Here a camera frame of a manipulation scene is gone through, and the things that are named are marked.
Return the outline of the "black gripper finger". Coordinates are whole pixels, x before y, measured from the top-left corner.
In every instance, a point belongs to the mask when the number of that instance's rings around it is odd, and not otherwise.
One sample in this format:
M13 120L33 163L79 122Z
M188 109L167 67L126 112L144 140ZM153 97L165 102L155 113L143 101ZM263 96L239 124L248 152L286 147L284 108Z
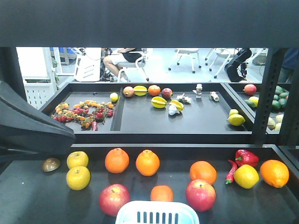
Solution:
M7 83L0 83L0 151L63 153L75 142L72 129L38 111Z

